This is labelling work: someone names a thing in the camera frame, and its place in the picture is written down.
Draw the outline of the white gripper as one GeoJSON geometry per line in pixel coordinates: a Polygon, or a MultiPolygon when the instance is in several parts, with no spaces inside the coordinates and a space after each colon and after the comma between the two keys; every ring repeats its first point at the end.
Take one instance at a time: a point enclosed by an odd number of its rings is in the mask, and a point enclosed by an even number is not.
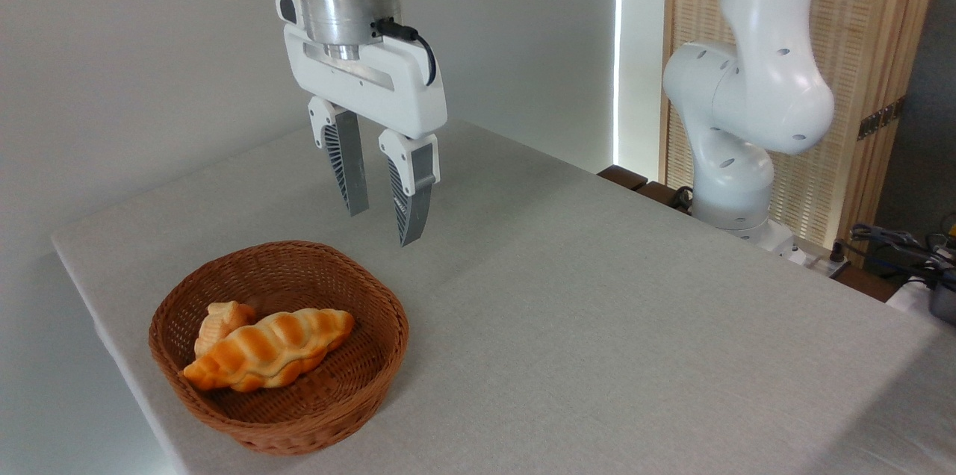
{"type": "Polygon", "coordinates": [[[441,181],[433,132],[447,123],[441,76],[426,84],[426,49],[385,38],[359,46],[358,60],[339,60],[296,26],[284,26],[284,39],[298,86],[315,95],[308,102],[314,142],[330,159],[349,214],[354,217],[369,208],[361,115],[387,127],[379,135],[379,148],[388,161],[400,246],[420,239],[432,186],[441,181]]]}

